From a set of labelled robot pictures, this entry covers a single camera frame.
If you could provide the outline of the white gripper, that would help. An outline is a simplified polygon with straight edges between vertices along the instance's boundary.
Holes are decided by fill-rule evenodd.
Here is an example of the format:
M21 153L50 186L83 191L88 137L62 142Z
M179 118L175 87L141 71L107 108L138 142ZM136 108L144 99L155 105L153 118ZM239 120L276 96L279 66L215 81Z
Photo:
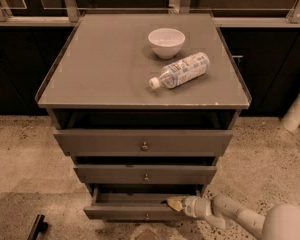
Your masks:
M184 211L192 218L207 218L212 214L211 201L197 196L174 196L167 199L167 204L175 211Z

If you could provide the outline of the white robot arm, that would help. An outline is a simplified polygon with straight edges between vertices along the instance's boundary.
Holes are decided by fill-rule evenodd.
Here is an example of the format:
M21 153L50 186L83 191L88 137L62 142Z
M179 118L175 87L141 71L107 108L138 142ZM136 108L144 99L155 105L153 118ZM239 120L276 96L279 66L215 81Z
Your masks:
M291 204L275 205L265 216L224 195L212 200L175 196L168 198L167 204L175 211L203 219L218 229L228 229L233 221L257 240L300 240L300 207Z

